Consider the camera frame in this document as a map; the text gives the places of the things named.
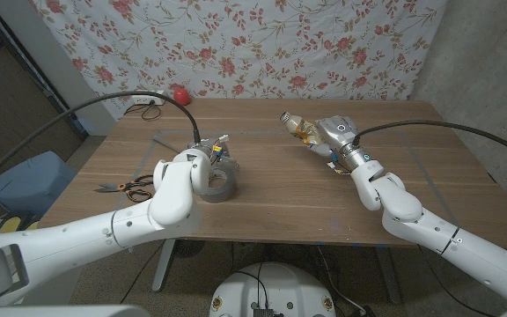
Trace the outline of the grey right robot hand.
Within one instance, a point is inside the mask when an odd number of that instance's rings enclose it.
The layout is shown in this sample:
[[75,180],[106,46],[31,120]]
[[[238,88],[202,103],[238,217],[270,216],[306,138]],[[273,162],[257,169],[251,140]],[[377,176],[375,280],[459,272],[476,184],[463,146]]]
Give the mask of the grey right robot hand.
[[315,140],[308,144],[308,149],[321,157],[331,157],[332,153],[351,156],[357,151],[354,140],[357,135],[355,123],[348,116],[335,115],[316,120]]

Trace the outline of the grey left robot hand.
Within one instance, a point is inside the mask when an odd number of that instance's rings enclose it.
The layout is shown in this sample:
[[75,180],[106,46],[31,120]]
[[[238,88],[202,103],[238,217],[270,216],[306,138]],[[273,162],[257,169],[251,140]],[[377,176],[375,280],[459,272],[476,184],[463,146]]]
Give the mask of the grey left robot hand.
[[231,156],[227,141],[228,137],[224,135],[219,138],[202,139],[200,143],[189,143],[187,148],[203,151],[209,157],[213,167],[237,172],[239,163]]

